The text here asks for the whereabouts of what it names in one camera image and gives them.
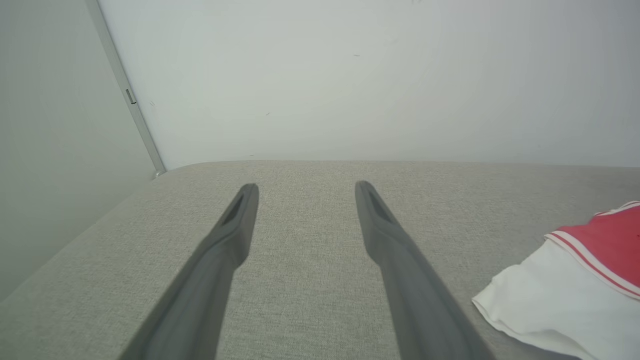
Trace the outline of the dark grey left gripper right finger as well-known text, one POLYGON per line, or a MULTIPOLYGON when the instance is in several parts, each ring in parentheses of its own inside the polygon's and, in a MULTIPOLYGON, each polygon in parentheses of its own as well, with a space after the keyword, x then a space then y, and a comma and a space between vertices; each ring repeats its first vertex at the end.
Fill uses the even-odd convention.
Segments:
POLYGON ((375 187, 355 185, 366 252, 381 270, 401 360, 496 360, 375 187))

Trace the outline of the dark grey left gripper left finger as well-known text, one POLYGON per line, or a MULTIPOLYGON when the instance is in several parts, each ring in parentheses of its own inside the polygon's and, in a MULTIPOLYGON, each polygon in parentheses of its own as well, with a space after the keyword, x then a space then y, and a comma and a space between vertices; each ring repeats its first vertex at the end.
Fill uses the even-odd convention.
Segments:
POLYGON ((235 271, 249 257, 259 187, 245 184, 119 360, 215 360, 235 271))

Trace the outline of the red and white cloth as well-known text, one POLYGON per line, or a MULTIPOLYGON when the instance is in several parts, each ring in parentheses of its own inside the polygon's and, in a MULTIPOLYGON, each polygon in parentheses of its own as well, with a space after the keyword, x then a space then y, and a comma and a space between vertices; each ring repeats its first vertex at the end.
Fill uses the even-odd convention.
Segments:
POLYGON ((524 344, 581 360, 640 360, 640 201, 547 234, 472 303, 524 344))

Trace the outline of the grey metal pole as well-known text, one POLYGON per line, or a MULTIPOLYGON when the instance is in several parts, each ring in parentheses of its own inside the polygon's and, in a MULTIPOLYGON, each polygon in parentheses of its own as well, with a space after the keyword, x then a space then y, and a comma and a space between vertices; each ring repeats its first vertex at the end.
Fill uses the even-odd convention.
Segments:
POLYGON ((166 174, 167 169, 163 163, 162 157, 160 156, 155 141, 153 140, 153 135, 149 130, 146 119, 142 114, 137 101, 137 96, 135 96, 135 92, 133 87, 131 86, 130 79, 126 74, 125 68, 122 64, 122 59, 115 46, 114 39, 112 38, 108 24, 106 23, 105 15, 103 14, 103 11, 101 9, 99 0, 84 0, 84 2, 86 3, 87 11, 89 12, 89 15, 91 16, 91 19, 94 23, 94 27, 96 28, 97 34, 102 43, 102 47, 105 50, 110 68, 112 69, 120 91, 125 98, 126 106, 129 109, 132 120, 135 123, 135 127, 137 128, 141 136, 142 143, 144 144, 147 153, 150 156, 151 162, 155 168, 155 177, 158 178, 161 175, 166 174))

